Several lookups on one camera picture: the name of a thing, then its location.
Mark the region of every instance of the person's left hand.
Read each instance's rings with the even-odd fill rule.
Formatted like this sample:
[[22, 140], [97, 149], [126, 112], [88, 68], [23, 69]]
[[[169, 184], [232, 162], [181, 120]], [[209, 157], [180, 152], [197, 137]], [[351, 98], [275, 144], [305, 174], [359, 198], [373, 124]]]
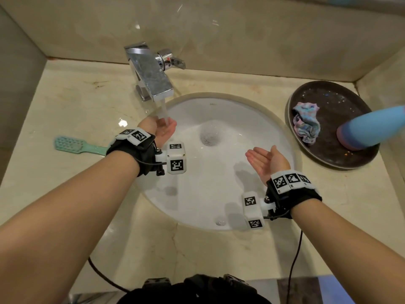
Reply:
[[168, 125], [166, 125], [165, 119], [157, 116], [148, 116], [138, 124], [139, 128], [144, 129], [150, 134], [156, 136], [155, 143], [158, 148], [169, 140], [169, 138], [175, 133], [177, 122], [169, 117]]

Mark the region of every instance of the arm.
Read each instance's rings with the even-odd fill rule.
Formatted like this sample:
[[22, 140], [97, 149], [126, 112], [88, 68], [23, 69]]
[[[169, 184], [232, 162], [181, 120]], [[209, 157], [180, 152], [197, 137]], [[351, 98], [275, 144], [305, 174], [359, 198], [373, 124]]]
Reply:
[[[275, 146], [248, 150], [246, 157], [264, 184], [290, 169]], [[405, 303], [403, 257], [317, 199], [296, 205], [291, 216], [356, 303]]]
[[[139, 124], [161, 147], [176, 122]], [[45, 194], [0, 227], [2, 303], [61, 303], [139, 173], [115, 151]]]

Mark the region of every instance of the crumpled cloth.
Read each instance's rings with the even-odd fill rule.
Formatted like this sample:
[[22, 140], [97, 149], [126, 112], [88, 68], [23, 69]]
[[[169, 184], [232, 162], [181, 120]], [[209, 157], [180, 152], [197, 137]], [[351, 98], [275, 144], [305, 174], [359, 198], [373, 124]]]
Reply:
[[319, 107], [316, 103], [298, 102], [293, 110], [298, 113], [292, 120], [295, 132], [302, 137], [304, 143], [312, 145], [321, 131], [321, 125], [316, 119]]

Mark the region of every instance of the chrome faucet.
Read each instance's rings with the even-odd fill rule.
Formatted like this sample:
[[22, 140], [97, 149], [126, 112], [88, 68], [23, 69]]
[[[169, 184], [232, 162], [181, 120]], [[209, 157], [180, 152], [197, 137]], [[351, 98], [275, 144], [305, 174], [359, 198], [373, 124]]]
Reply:
[[129, 65], [138, 81], [136, 90], [143, 101], [154, 102], [173, 96], [173, 85], [164, 71], [177, 67], [185, 69], [185, 62], [173, 56], [169, 49], [153, 53], [145, 42], [124, 47]]

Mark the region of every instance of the blue and pink bottle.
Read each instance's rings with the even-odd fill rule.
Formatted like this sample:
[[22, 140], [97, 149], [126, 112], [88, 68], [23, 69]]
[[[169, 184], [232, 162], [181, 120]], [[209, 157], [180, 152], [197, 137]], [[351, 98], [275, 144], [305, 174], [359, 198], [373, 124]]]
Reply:
[[405, 106], [356, 117], [337, 128], [337, 139], [349, 150], [361, 150], [392, 137], [405, 126]]

